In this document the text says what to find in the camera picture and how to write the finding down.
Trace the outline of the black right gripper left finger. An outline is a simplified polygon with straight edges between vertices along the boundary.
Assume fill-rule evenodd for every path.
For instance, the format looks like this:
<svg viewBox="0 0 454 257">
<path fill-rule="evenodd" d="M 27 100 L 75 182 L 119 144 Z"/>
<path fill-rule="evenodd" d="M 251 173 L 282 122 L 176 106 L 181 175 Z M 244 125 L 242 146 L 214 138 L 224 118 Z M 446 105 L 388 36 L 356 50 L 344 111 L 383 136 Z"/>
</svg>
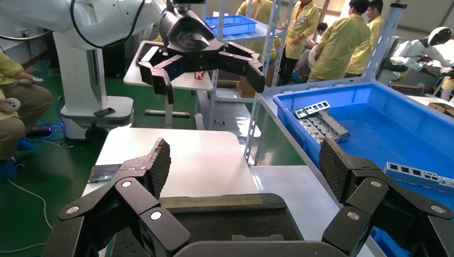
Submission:
<svg viewBox="0 0 454 257">
<path fill-rule="evenodd" d="M 43 256 L 98 256 L 126 228 L 149 256 L 175 255 L 190 233 L 159 202 L 170 164 L 162 138 L 148 154 L 125 161 L 109 182 L 60 210 Z"/>
</svg>

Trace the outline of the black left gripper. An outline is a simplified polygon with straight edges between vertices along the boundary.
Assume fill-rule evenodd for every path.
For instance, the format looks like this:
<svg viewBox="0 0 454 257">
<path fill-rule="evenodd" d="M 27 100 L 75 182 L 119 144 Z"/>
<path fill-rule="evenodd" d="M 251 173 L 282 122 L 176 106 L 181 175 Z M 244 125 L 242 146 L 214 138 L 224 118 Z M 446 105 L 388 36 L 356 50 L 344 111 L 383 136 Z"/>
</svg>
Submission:
<svg viewBox="0 0 454 257">
<path fill-rule="evenodd" d="M 259 54 L 234 42 L 224 45 L 193 11 L 163 12 L 159 31 L 165 47 L 143 46 L 138 67 L 142 82 L 164 95 L 168 104 L 174 104 L 171 82 L 184 71 L 218 69 L 245 77 L 257 93 L 264 91 L 266 77 Z"/>
</svg>

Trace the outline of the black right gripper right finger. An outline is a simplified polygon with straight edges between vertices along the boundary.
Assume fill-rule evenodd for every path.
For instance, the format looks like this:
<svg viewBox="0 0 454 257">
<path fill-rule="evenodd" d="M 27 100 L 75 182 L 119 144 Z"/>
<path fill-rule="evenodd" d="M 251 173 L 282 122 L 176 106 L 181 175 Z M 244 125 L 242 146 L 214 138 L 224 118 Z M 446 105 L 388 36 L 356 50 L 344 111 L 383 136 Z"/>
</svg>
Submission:
<svg viewBox="0 0 454 257">
<path fill-rule="evenodd" d="M 453 211 L 393 182 L 373 161 L 344 152 L 331 138 L 319 154 L 321 173 L 342 205 L 322 241 L 359 254 L 373 228 L 410 256 L 453 256 Z"/>
</svg>

